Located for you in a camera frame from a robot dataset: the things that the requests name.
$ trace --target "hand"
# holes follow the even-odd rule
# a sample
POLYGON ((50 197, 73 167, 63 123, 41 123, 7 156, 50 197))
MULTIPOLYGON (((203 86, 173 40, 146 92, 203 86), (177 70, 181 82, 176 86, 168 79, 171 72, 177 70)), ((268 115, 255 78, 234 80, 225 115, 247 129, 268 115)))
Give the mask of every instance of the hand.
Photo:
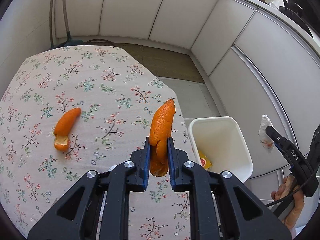
MULTIPOLYGON (((273 200, 278 200, 280 198, 283 198, 285 196, 288 195, 289 191, 290 191, 290 187, 291 187, 291 184, 292 182, 294 181, 294 176, 292 175, 289 175, 287 177, 285 177, 283 179, 283 184, 281 184, 279 186, 279 189, 278 191, 273 191, 271 192, 271 197, 273 200)), ((287 228, 290 230, 292 229, 300 214, 301 214, 301 211, 304 207, 304 194, 303 194, 303 191, 302 190, 299 190, 296 194, 293 195, 293 198, 294 198, 294 208, 291 210, 291 212, 287 215, 287 217, 282 220, 282 223, 284 223, 287 228)))

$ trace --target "white cabinet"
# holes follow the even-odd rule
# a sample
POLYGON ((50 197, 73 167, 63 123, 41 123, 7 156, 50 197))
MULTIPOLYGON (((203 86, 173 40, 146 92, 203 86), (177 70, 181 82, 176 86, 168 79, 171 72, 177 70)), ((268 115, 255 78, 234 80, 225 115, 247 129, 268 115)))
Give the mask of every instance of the white cabinet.
POLYGON ((150 40, 190 49, 217 0, 163 0, 150 40))
POLYGON ((100 35, 147 39, 161 0, 104 0, 100 35))
MULTIPOLYGON (((68 23, 72 36, 98 35, 102 1, 66 0, 68 23)), ((55 0, 55 28, 57 38, 67 36, 62 0, 55 0)))
POLYGON ((252 162, 252 176, 265 174, 287 164, 276 147, 268 153, 260 143, 258 131, 261 116, 266 114, 272 124, 285 135, 279 113, 254 74, 254 67, 230 49, 209 76, 227 113, 233 117, 243 133, 252 162))
POLYGON ((207 75, 210 75, 231 47, 254 11, 236 0, 218 0, 191 48, 207 75))
POLYGON ((318 56, 288 26, 258 11, 236 44, 277 94, 289 117, 300 151, 307 153, 320 123, 318 56))

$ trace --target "floral tablecloth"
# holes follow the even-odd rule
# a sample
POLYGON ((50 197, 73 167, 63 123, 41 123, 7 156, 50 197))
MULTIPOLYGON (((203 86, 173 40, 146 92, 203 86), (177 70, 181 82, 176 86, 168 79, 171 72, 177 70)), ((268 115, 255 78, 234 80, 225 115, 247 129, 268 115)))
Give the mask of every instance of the floral tablecloth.
MULTIPOLYGON (((27 58, 0 102, 0 202, 18 230, 27 236, 86 171, 105 172, 142 148, 169 98, 175 147, 194 160, 175 93, 123 49, 63 47, 27 58), (52 132, 73 107, 82 114, 62 153, 52 132)), ((130 196, 130 239, 189 239, 188 200, 171 190, 169 174, 150 176, 148 190, 130 196)))

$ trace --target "food wrapper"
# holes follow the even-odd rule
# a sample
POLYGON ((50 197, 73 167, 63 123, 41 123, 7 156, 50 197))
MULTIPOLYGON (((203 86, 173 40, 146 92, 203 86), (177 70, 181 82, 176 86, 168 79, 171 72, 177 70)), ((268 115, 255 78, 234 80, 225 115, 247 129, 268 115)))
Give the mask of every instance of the food wrapper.
POLYGON ((271 140, 271 138, 266 134, 266 128, 268 126, 272 126, 272 123, 270 121, 270 119, 263 114, 261 117, 261 125, 260 125, 260 129, 259 129, 259 137, 260 137, 260 142, 262 143, 263 147, 268 151, 271 152, 273 149, 273 140, 271 140))
POLYGON ((202 153, 202 151, 198 150, 198 153, 202 167, 204 167, 205 170, 209 169, 212 166, 212 162, 202 153))

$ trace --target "orange peel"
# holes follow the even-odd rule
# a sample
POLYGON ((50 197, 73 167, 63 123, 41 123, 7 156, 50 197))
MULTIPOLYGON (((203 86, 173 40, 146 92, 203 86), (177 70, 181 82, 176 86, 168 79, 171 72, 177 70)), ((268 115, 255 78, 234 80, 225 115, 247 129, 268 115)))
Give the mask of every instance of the orange peel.
POLYGON ((57 122, 54 129, 55 141, 54 147, 58 151, 67 151, 69 149, 69 133, 76 119, 81 114, 81 108, 73 108, 66 112, 57 122))
POLYGON ((154 114, 150 128, 152 175, 162 177, 168 172, 167 139, 171 136, 173 115, 176 113, 174 101, 169 99, 154 114))

